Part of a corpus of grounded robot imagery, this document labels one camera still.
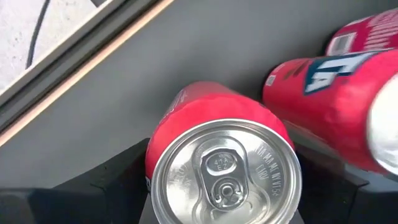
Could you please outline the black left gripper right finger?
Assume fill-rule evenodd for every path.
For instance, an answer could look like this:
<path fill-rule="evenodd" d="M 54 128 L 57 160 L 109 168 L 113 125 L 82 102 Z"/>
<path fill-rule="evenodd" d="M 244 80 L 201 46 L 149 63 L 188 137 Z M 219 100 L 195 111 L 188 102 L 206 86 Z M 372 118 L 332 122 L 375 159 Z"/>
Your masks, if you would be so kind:
<path fill-rule="evenodd" d="M 305 224 L 398 224 L 398 178 L 297 148 L 303 190 L 298 211 Z"/>

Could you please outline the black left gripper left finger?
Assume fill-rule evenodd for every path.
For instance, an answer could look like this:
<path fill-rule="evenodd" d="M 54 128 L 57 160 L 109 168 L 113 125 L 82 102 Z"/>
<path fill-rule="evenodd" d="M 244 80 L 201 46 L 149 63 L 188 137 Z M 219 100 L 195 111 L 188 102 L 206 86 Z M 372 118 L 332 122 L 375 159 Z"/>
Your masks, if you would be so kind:
<path fill-rule="evenodd" d="M 138 224 L 149 140 L 54 188 L 0 188 L 0 224 Z"/>

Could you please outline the red Fanta soda can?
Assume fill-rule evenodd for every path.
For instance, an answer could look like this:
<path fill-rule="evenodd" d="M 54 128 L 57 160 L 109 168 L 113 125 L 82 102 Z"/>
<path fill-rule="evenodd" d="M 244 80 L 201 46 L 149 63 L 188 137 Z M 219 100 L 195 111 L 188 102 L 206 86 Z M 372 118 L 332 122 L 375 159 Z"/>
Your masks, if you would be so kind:
<path fill-rule="evenodd" d="M 347 163 L 398 175 L 398 50 L 289 60 L 263 103 L 289 131 Z"/>
<path fill-rule="evenodd" d="M 282 121 L 217 82 L 183 88 L 146 150 L 159 224 L 290 224 L 302 175 Z"/>

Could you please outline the red Coca-Cola soda can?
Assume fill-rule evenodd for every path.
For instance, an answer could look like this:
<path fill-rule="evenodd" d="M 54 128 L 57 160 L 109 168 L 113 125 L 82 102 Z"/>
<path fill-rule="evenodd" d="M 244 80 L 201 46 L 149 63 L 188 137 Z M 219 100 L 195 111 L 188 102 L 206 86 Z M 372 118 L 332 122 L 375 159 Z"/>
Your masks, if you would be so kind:
<path fill-rule="evenodd" d="M 343 26 L 333 34 L 325 54 L 334 56 L 379 49 L 398 49 L 398 7 Z"/>

